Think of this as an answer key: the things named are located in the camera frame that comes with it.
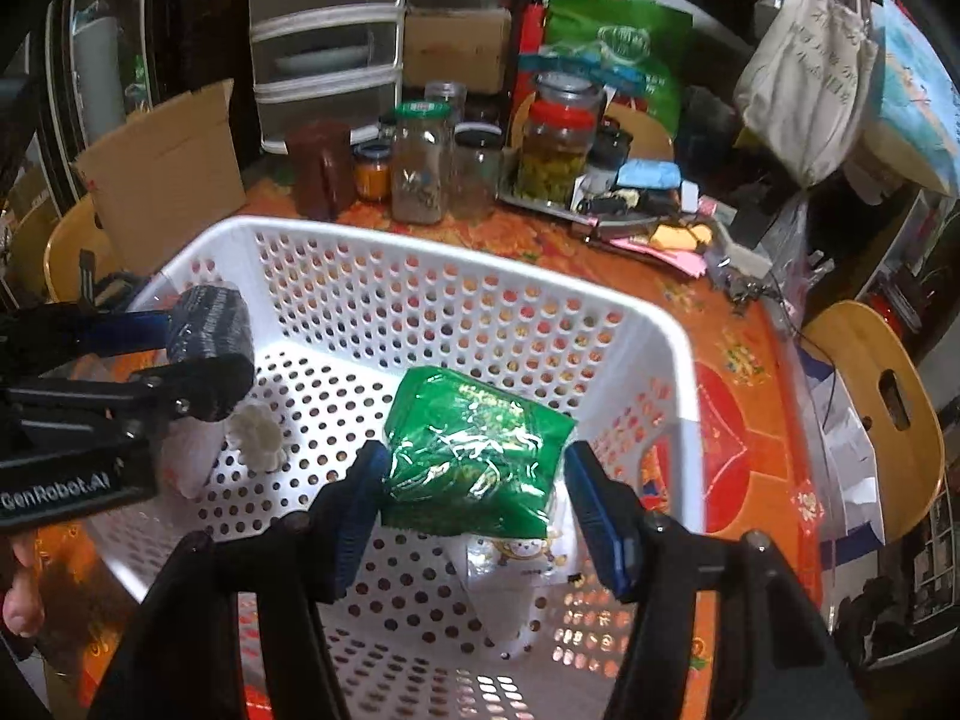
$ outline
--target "cardboard box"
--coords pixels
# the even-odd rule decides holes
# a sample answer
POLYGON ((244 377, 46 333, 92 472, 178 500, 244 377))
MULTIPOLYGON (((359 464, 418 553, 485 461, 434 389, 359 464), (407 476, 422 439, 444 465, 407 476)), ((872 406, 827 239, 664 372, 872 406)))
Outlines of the cardboard box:
POLYGON ((510 11, 411 9, 403 30, 403 83, 460 81, 471 92, 503 87, 510 50, 510 11))
POLYGON ((221 81, 168 100, 77 158, 127 271, 152 274, 246 202, 227 121, 232 88, 221 81))

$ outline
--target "orange tablecloth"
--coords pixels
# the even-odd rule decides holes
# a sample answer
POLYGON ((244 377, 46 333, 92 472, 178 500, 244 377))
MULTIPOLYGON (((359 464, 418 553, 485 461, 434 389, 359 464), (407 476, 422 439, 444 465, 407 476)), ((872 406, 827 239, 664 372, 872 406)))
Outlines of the orange tablecloth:
MULTIPOLYGON (((243 213, 296 215, 287 191, 269 180, 253 186, 248 200, 243 213)), ((713 292, 706 279, 680 282, 670 271, 594 250, 570 237, 562 225, 534 215, 498 210, 476 225, 448 218, 433 227, 410 227, 392 223, 380 206, 356 204, 339 222, 520 259, 649 300, 673 314, 689 333, 696 358, 709 531, 724 538, 738 538, 753 528, 770 533, 808 592, 819 600, 820 566, 813 527, 817 503, 790 377, 760 306, 738 317, 725 295, 713 292)), ((664 458, 655 448, 643 468, 642 493, 648 507, 669 507, 664 471, 664 458)), ((99 607, 106 572, 75 526, 45 529, 40 552, 47 566, 43 584, 49 586, 56 573, 61 583, 56 592, 63 593, 62 583, 68 581, 80 598, 93 598, 85 602, 95 608, 75 672, 83 672, 80 688, 88 699, 130 610, 99 607)), ((714 613, 712 596, 704 594, 698 602, 686 698, 685 718, 690 720, 703 717, 707 707, 714 613)), ((51 619, 51 624, 56 627, 56 620, 51 619)))

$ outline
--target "green lid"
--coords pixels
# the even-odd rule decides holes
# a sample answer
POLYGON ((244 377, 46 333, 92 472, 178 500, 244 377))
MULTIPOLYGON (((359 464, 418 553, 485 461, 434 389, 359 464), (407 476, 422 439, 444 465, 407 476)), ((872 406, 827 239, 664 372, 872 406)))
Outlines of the green lid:
POLYGON ((446 103, 419 100, 416 103, 397 105, 395 114, 397 119, 446 119, 450 115, 450 106, 446 103))

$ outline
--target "perforated basket wall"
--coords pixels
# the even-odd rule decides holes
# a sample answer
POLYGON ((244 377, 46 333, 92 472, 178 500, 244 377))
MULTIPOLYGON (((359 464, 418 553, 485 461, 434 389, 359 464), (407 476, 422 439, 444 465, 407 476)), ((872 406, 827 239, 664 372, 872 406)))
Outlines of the perforated basket wall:
MULTIPOLYGON (((642 457, 665 440, 673 514, 703 529, 693 360, 654 306, 445 245, 262 218, 211 228, 152 291, 165 280, 241 290, 257 352, 248 397, 270 404, 289 463, 262 475, 224 451, 196 500, 169 493, 95 518, 107 565, 137 599, 184 533, 251 536, 342 478, 362 443, 381 437, 411 365, 447 365, 569 413, 575 436, 634 485, 642 457)), ((377 527, 354 588, 320 610, 353 716, 601 716, 634 610, 613 602, 588 560, 581 569, 576 584, 471 593, 463 554, 377 527)), ((256 680, 251 598, 241 623, 256 680)))

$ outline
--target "human hand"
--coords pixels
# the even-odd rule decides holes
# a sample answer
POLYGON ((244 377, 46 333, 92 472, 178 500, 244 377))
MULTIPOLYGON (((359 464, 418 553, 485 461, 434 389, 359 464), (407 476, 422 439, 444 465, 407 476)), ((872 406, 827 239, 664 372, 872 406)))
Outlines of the human hand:
POLYGON ((0 590, 4 625, 13 635, 24 638, 37 635, 43 627, 44 619, 40 586, 34 570, 36 538, 35 533, 21 533, 10 539, 13 555, 16 557, 16 569, 13 571, 10 589, 6 594, 0 590))

